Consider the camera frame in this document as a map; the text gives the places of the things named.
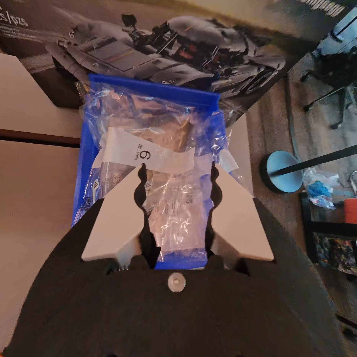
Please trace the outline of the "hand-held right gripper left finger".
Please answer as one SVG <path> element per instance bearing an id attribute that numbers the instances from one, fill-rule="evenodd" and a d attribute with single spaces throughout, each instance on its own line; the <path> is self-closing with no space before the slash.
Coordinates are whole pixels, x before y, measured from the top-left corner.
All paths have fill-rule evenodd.
<path id="1" fill-rule="evenodd" d="M 109 191 L 102 200 L 82 253 L 83 261 L 113 258 L 129 268 L 134 256 L 142 256 L 154 269 L 160 247 L 149 227 L 146 200 L 147 170 L 141 164 Z"/>

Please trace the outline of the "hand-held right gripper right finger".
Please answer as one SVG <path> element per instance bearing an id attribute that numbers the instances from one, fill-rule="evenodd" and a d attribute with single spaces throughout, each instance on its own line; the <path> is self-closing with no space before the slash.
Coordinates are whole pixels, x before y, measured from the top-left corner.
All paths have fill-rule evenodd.
<path id="1" fill-rule="evenodd" d="M 220 256 L 224 267 L 237 267 L 243 259 L 273 262 L 253 196 L 214 162 L 211 183 L 213 207 L 205 233 L 207 253 Z"/>

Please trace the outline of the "dark lego set box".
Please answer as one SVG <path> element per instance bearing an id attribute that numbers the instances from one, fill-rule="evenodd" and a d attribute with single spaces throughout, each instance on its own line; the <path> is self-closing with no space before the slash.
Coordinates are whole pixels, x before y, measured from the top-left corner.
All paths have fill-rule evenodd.
<path id="1" fill-rule="evenodd" d="M 78 109 L 89 74 L 220 94 L 243 115 L 315 42 L 154 1 L 1 1 L 1 50 L 57 107 Z"/>

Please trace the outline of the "small clear printed bag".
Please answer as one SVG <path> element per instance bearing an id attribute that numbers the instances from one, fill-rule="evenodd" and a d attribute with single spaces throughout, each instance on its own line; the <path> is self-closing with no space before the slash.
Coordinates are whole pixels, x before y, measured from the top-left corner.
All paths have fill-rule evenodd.
<path id="1" fill-rule="evenodd" d="M 173 254 L 179 258 L 203 257 L 207 211 L 200 178 L 154 172 L 144 208 L 149 227 L 161 248 L 159 262 Z"/>

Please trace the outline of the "black low shelf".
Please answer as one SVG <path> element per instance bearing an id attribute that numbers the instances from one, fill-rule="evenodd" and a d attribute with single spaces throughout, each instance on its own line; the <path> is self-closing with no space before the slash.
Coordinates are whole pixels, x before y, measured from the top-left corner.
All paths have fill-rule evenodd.
<path id="1" fill-rule="evenodd" d="M 314 221 L 311 202 L 300 194 L 307 256 L 312 263 L 356 280 L 356 224 Z"/>

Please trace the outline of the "plastic bag with blue contents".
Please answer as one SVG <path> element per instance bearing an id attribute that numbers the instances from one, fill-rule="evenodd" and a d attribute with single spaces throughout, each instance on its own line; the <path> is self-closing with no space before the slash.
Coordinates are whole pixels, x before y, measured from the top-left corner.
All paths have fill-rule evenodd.
<path id="1" fill-rule="evenodd" d="M 340 185 L 338 174 L 310 167 L 303 171 L 302 178 L 308 199 L 312 204 L 327 210 L 336 209 L 333 192 L 334 187 Z"/>

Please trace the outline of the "orange box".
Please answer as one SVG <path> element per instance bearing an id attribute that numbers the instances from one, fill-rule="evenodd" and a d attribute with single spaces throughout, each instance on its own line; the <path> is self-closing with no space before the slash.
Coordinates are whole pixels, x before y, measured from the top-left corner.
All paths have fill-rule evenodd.
<path id="1" fill-rule="evenodd" d="M 343 211 L 345 223 L 357 224 L 357 198 L 344 200 Z"/>

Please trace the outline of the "grey swivel chair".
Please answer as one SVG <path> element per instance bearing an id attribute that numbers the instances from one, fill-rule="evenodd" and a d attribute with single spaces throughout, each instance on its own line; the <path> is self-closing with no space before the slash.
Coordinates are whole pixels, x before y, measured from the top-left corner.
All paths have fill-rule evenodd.
<path id="1" fill-rule="evenodd" d="M 338 95 L 339 120 L 330 129 L 341 127 L 347 110 L 356 108 L 357 83 L 357 9 L 354 7 L 327 36 L 310 52 L 314 69 L 300 78 L 305 83 L 314 78 L 332 88 L 327 94 L 303 107 L 309 112 L 313 106 L 335 94 Z"/>

